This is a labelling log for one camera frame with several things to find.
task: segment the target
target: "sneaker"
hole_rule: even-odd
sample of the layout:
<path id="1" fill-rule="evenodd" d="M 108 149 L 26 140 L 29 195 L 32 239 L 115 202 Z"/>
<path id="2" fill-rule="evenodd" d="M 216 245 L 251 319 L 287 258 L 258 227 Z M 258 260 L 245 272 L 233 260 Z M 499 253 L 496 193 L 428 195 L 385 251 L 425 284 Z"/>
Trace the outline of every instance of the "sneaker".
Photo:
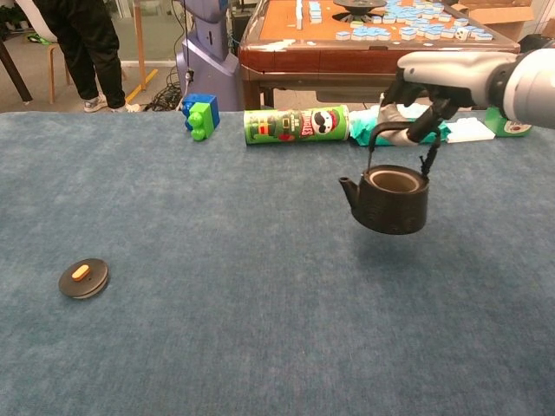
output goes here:
<path id="1" fill-rule="evenodd" d="M 96 113 L 98 110 L 103 109 L 104 107 L 108 106 L 108 102 L 106 101 L 106 97 L 104 94 L 98 94 L 98 97 L 93 98 L 92 100 L 85 100 L 85 113 Z"/>
<path id="2" fill-rule="evenodd" d="M 139 104 L 127 104 L 120 108 L 110 108 L 112 113 L 139 113 L 140 112 L 140 105 Z"/>

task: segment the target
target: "green pringles can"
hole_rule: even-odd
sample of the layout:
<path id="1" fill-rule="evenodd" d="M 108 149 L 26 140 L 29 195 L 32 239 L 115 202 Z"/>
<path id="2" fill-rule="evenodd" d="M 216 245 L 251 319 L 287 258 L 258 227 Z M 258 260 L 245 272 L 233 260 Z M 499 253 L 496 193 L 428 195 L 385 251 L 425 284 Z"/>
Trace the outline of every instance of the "green pringles can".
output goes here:
<path id="1" fill-rule="evenodd" d="M 244 120 L 247 145 L 349 137 L 349 109 L 344 105 L 309 110 L 245 111 Z"/>

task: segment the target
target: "green toy block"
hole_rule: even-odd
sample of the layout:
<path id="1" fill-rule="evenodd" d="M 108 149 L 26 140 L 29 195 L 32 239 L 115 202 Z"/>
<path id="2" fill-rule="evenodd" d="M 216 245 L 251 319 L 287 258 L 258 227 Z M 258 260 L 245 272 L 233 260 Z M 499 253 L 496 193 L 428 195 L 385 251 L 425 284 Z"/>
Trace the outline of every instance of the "green toy block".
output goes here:
<path id="1" fill-rule="evenodd" d="M 501 115 L 499 109 L 490 107 L 486 111 L 484 124 L 497 137 L 522 137 L 530 133 L 532 126 L 520 124 L 516 121 L 509 121 Z"/>
<path id="2" fill-rule="evenodd" d="M 212 110 L 210 104 L 205 102 L 196 102 L 191 107 L 189 124 L 193 127 L 191 135 L 195 141 L 202 141 L 210 137 L 214 131 L 214 122 L 212 120 Z"/>

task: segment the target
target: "robotic arm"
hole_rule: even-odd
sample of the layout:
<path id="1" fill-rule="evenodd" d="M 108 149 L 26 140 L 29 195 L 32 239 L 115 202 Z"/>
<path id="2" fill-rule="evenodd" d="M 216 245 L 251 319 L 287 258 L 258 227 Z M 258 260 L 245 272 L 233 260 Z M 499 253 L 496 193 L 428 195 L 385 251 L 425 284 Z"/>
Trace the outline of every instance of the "robotic arm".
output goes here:
<path id="1" fill-rule="evenodd" d="M 416 145 L 460 107 L 497 107 L 509 120 L 555 128 L 555 49 L 504 52 L 414 52 L 397 63 L 378 124 L 406 121 L 397 104 L 413 104 L 423 90 L 430 108 L 408 129 L 382 133 L 398 146 Z"/>

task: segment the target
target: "person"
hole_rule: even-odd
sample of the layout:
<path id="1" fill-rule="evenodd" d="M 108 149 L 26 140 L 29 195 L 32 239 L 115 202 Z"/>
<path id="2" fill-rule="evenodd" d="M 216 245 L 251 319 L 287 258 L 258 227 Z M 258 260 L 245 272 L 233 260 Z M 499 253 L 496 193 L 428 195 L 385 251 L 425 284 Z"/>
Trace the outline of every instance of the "person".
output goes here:
<path id="1" fill-rule="evenodd" d="M 106 106 L 116 113 L 136 113 L 121 85 L 120 40 L 102 0 L 33 0 L 57 37 L 84 111 Z M 99 93 L 95 77 L 101 85 Z"/>

